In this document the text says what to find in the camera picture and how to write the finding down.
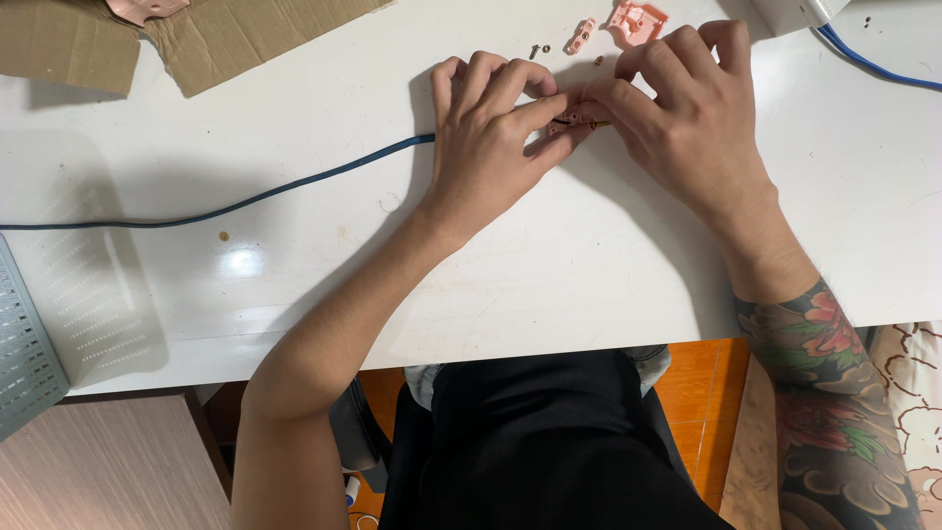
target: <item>person's right hand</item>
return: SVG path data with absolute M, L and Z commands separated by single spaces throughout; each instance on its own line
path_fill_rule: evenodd
M 720 62 L 710 55 L 716 46 Z M 633 85 L 641 73 L 658 97 Z M 755 147 L 750 43 L 742 21 L 685 25 L 624 52 L 579 112 L 609 119 L 628 153 L 707 224 L 777 198 Z

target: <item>black wire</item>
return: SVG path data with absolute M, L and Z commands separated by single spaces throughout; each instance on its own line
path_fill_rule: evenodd
M 76 228 L 97 228 L 101 226 L 113 226 L 116 228 L 167 228 L 170 226 L 181 226 L 183 224 L 198 223 L 200 221 L 205 221 L 207 219 L 212 219 L 218 217 L 222 214 L 229 213 L 231 211 L 236 211 L 240 208 L 246 207 L 250 204 L 257 203 L 262 199 L 268 199 L 271 196 L 283 193 L 288 190 L 294 190 L 295 188 L 300 188 L 301 186 L 306 186 L 317 182 L 318 180 L 324 180 L 325 178 L 330 178 L 332 176 L 346 173 L 352 169 L 356 169 L 360 166 L 366 165 L 370 162 L 379 160 L 382 157 L 388 157 L 396 151 L 401 151 L 406 147 L 411 147 L 413 145 L 418 145 L 420 143 L 430 143 L 435 141 L 435 135 L 433 134 L 423 134 L 420 136 L 414 136 L 412 138 L 396 142 L 388 147 L 383 147 L 375 153 L 366 155 L 365 157 L 358 158 L 352 162 L 342 165 L 339 168 L 334 168 L 332 170 L 325 171 L 323 173 L 318 173 L 311 175 L 305 178 L 295 180 L 294 182 L 289 182 L 273 190 L 263 191 L 253 197 L 250 197 L 244 201 L 235 203 L 234 205 L 220 208 L 216 211 L 211 211 L 209 213 L 204 213 L 202 215 L 194 215 L 192 217 L 185 217 L 183 219 L 177 219 L 174 221 L 150 221 L 150 222 L 129 222 L 129 221 L 89 221 L 85 223 L 61 223 L 61 224 L 0 224 L 0 230 L 72 230 Z

